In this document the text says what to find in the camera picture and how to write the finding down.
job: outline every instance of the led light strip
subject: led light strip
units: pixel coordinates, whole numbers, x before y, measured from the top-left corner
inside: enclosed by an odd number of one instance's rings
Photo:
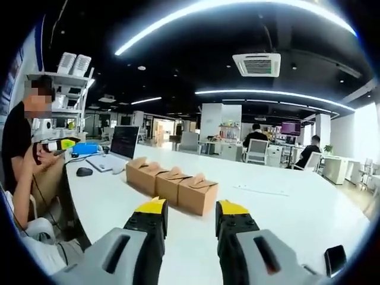
[[[243,3],[275,3],[275,4],[285,4],[288,6],[298,7],[300,9],[307,10],[311,13],[314,13],[315,15],[318,15],[322,18],[325,18],[326,20],[333,22],[334,24],[346,29],[351,34],[356,36],[355,31],[342,18],[338,17],[334,13],[329,12],[328,10],[320,6],[317,6],[312,3],[308,3],[305,0],[203,0],[193,5],[190,5],[184,9],[178,10],[172,14],[169,14],[168,16],[162,18],[161,20],[153,23],[152,25],[147,27],[145,30],[141,31],[136,36],[134,36],[129,41],[127,41],[124,45],[122,45],[115,52],[115,55],[121,55],[123,52],[125,52],[127,49],[133,46],[136,42],[145,38],[153,31],[158,30],[160,27],[166,24],[169,24],[170,22],[175,21],[179,18],[185,17],[189,14],[193,14],[196,12],[211,9],[211,8],[217,8],[217,7],[232,5],[232,4],[243,4]]]
[[[151,99],[146,99],[146,100],[136,101],[136,102],[132,102],[131,105],[140,104],[140,103],[145,103],[145,102],[150,102],[150,101],[155,101],[155,100],[160,100],[160,99],[161,99],[161,97],[156,97],[156,98],[151,98]]]
[[[285,96],[293,96],[293,97],[300,97],[300,98],[305,98],[305,99],[310,99],[310,100],[314,100],[314,101],[320,101],[320,102],[328,103],[328,104],[335,105],[338,107],[342,107],[342,108],[345,108],[345,109],[350,110],[352,112],[355,112],[355,109],[347,107],[343,104],[340,104],[340,103],[337,103],[334,101],[322,99],[319,97],[303,95],[303,94],[291,93],[291,92],[272,91],[272,90],[253,90],[253,89],[210,90],[210,91],[195,92],[196,95],[215,94],[215,93],[261,93],[261,94],[278,94],[278,95],[285,95]]]

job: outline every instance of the office desk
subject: office desk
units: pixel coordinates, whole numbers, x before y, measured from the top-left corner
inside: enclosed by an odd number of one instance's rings
[[[332,183],[342,185],[344,180],[357,184],[360,180],[360,161],[348,157],[323,156],[325,166],[322,175]]]
[[[137,145],[135,157],[146,156],[164,168],[179,166],[189,175],[204,172],[219,182],[218,200],[246,207],[262,229],[270,229],[297,253],[299,264],[325,272],[324,252],[342,244],[350,257],[369,221],[343,193],[313,172],[214,159]],[[114,176],[94,170],[76,177],[86,161],[66,166],[72,199],[91,243],[114,227],[123,227],[134,210],[150,198]],[[223,284],[217,256],[215,210],[204,217],[169,207],[168,234],[159,284]]]

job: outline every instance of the laptop screen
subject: laptop screen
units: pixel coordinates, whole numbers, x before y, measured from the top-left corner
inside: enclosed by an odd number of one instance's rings
[[[138,131],[138,126],[116,126],[111,142],[111,152],[133,159]]]

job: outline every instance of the laptop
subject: laptop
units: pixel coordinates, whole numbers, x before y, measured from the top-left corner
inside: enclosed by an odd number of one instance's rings
[[[134,158],[139,131],[138,126],[116,126],[109,154],[90,156],[86,158],[86,161],[99,172],[110,171],[115,168],[122,170],[125,162]]]

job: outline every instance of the ceiling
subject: ceiling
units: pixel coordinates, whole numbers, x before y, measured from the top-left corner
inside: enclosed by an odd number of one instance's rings
[[[278,94],[196,96],[195,92],[275,90],[339,102],[373,78],[371,66],[353,34],[309,11],[284,4],[234,4],[193,13],[155,30],[116,56],[116,50],[140,31],[194,1],[126,1],[123,7],[119,1],[106,3],[69,0],[53,34],[52,27],[62,6],[46,16],[43,33],[47,71],[56,71],[63,52],[92,57],[90,66],[95,69],[96,81],[87,103],[104,110],[112,105],[118,106],[112,108],[116,112],[143,110],[195,119],[200,116],[198,107],[202,103],[219,103],[223,99],[305,105],[243,102],[244,121],[271,115],[274,117],[268,120],[276,124],[285,118],[304,119],[320,112],[307,106],[343,115],[348,111],[326,102]],[[280,53],[280,76],[242,77],[232,55],[254,52]],[[116,102],[99,102],[104,94],[115,96]],[[152,97],[162,99],[119,105]]]

